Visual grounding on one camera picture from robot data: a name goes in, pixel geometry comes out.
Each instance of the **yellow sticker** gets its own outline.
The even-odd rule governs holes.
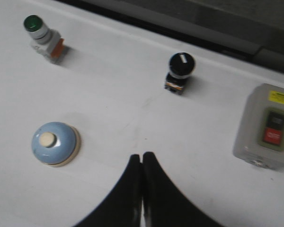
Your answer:
[[[268,100],[275,103],[284,104],[284,93],[278,91],[270,91]]]

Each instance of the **red button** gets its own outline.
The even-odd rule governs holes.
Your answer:
[[[280,145],[282,139],[282,131],[272,128],[266,128],[264,133],[264,142]]]

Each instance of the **black curved object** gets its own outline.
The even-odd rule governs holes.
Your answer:
[[[76,227],[139,227],[142,208],[142,165],[131,155],[126,169],[108,196]]]
[[[146,227],[222,227],[193,205],[172,183],[154,153],[143,155]]]

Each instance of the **gray switch box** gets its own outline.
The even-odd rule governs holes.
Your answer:
[[[284,89],[269,84],[248,97],[234,156],[258,167],[284,166]]]

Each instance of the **white marking on button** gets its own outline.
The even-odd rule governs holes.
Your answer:
[[[185,57],[185,54],[181,53],[181,54],[180,54],[180,58],[181,58],[181,61],[182,61],[183,63],[187,63],[187,59],[186,59],[186,57]]]
[[[280,135],[278,135],[276,133],[272,133],[272,132],[267,133],[267,136],[269,138],[273,138],[273,139],[276,139],[276,140],[280,139]]]

